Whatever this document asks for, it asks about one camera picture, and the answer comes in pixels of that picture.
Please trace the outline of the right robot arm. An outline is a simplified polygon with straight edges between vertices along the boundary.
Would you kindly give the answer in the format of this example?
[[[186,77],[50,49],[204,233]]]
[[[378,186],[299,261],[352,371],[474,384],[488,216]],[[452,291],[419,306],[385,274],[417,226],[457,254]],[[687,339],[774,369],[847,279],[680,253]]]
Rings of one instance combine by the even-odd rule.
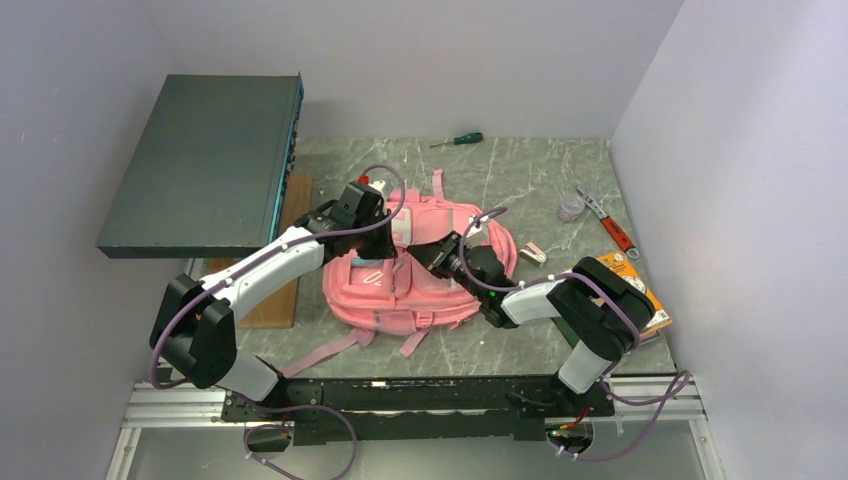
[[[645,293],[592,257],[564,273],[521,283],[508,277],[493,247],[468,247],[457,232],[407,251],[431,275],[470,293],[496,328],[536,320],[556,325],[571,345],[550,391],[553,406],[564,415],[588,404],[590,388],[640,343],[655,315]]]

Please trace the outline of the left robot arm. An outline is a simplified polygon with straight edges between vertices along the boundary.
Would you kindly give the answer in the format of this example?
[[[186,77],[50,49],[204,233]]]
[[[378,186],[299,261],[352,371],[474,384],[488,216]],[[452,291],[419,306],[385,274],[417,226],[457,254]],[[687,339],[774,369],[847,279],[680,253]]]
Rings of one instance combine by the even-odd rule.
[[[367,176],[348,183],[340,197],[304,214],[270,244],[236,265],[195,280],[181,274],[166,288],[150,335],[150,381],[165,359],[182,380],[199,389],[218,386],[248,399],[264,420],[279,417],[291,401],[288,379],[273,365],[240,351],[239,322],[267,297],[300,276],[356,250],[366,259],[396,257],[385,184]]]

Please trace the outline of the pink student backpack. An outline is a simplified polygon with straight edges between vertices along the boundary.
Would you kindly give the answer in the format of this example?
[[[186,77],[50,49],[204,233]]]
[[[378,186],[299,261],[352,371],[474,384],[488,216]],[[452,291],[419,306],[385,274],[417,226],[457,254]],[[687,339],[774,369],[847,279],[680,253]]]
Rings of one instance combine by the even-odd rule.
[[[286,377],[354,345],[367,346],[378,333],[404,338],[399,351],[409,357],[431,330],[455,329],[478,312],[480,303],[470,293],[453,280],[431,275],[407,251],[411,245],[462,232],[481,212],[475,205],[445,197],[441,170],[433,173],[431,183],[429,195],[413,188],[390,194],[388,206],[398,213],[392,222],[397,258],[367,261],[350,252],[324,267],[322,287],[328,306],[351,330],[343,339],[282,367]]]

